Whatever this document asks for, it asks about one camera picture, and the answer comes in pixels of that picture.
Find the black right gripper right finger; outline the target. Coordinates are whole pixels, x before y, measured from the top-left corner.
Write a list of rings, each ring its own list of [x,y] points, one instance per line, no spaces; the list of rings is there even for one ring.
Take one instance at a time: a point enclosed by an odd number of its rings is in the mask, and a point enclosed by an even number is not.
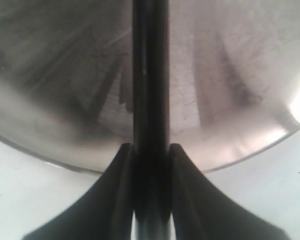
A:
[[[235,203],[194,165],[182,146],[170,145],[172,215],[178,240],[287,240],[289,236]]]

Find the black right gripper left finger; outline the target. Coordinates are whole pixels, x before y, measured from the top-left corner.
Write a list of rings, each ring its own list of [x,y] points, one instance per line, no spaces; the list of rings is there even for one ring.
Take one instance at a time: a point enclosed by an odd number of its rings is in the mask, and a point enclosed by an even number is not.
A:
[[[26,240],[129,240],[133,146],[120,146],[106,171],[72,206],[27,234]]]

